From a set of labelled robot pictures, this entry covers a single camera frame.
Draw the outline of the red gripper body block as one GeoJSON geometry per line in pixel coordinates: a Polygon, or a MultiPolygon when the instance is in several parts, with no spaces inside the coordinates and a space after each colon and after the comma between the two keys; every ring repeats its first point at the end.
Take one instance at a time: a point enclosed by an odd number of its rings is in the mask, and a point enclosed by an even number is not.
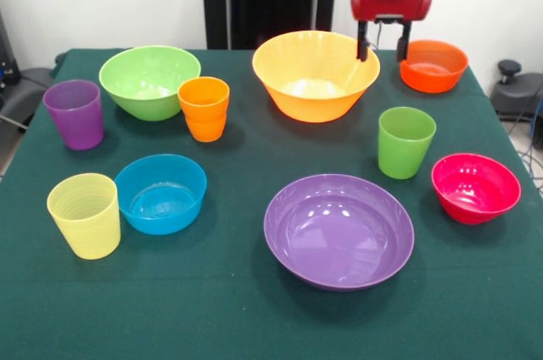
{"type": "Polygon", "coordinates": [[[432,0],[350,0],[357,21],[419,21],[429,12],[432,0]]]}

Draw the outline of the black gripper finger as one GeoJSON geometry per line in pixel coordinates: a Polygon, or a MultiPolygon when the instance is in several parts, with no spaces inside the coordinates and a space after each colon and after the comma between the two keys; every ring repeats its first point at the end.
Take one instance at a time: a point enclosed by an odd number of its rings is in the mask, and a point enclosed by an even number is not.
{"type": "Polygon", "coordinates": [[[402,34],[397,42],[396,47],[396,60],[398,63],[406,60],[408,53],[408,45],[411,35],[411,21],[402,21],[402,34]]]}
{"type": "Polygon", "coordinates": [[[368,45],[367,22],[365,20],[360,20],[357,29],[357,58],[360,61],[367,60],[368,45]]]}

